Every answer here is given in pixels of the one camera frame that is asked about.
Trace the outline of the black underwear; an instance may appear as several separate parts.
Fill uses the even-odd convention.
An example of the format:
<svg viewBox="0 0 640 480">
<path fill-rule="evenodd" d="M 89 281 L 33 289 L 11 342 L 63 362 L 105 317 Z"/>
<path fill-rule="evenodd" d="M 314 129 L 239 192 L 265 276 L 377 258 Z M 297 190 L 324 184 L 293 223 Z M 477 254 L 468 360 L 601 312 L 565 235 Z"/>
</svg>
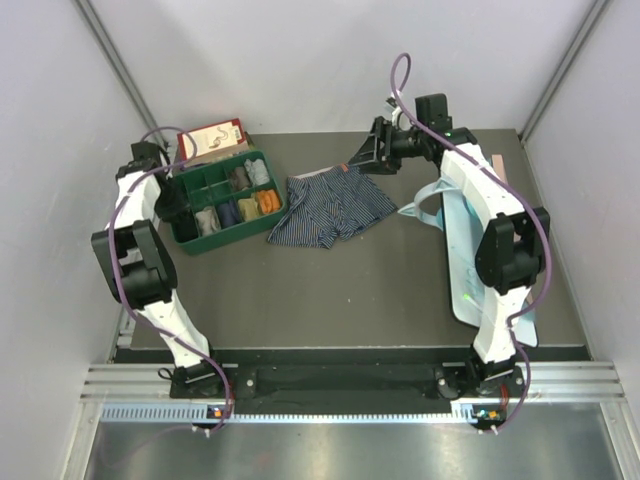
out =
<svg viewBox="0 0 640 480">
<path fill-rule="evenodd" d="M 177 214 L 171 226 L 177 243 L 186 243 L 199 237 L 198 224 L 190 210 Z"/>
</svg>

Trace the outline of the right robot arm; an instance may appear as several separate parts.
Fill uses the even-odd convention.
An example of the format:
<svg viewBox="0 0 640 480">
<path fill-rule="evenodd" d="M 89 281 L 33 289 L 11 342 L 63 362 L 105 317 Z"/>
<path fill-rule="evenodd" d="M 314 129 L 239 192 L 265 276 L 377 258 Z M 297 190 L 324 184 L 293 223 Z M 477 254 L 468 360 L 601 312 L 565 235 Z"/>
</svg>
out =
<svg viewBox="0 0 640 480">
<path fill-rule="evenodd" d="M 397 173 L 408 158 L 437 166 L 437 180 L 398 212 L 443 231 L 454 316 L 478 330 L 472 348 L 479 363 L 467 370 L 467 384 L 490 395 L 503 383 L 498 365 L 515 356 L 514 344 L 538 344 L 534 317 L 524 310 L 546 267 L 549 214 L 526 212 L 473 134 L 453 127 L 445 95 L 416 99 L 418 125 L 403 122 L 395 98 L 386 106 L 390 118 L 375 118 L 349 163 L 378 175 Z"/>
</svg>

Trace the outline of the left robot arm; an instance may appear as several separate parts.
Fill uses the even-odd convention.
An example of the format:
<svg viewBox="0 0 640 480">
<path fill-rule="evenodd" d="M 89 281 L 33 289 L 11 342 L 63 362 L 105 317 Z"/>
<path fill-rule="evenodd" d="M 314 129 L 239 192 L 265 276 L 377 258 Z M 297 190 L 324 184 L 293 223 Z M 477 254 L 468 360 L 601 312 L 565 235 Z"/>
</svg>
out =
<svg viewBox="0 0 640 480">
<path fill-rule="evenodd" d="M 142 140 L 116 174 L 118 199 L 107 226 L 91 246 L 114 299 L 130 316 L 156 330 L 173 355 L 172 381 L 205 396 L 226 387 L 225 370 L 211 363 L 209 341 L 191 321 L 177 293 L 174 262 L 156 227 L 177 225 L 189 239 L 198 233 L 183 188 L 171 176 L 163 147 Z"/>
</svg>

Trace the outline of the striped blue boxer shorts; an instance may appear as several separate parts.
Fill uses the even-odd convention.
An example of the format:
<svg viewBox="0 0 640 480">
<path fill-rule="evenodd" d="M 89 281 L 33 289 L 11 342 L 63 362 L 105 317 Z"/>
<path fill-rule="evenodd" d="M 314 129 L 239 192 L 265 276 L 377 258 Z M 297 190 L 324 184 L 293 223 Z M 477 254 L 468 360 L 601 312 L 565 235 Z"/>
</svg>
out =
<svg viewBox="0 0 640 480">
<path fill-rule="evenodd" d="M 289 208 L 267 238 L 276 246 L 330 249 L 397 211 L 369 176 L 345 165 L 291 176 L 286 188 Z"/>
</svg>

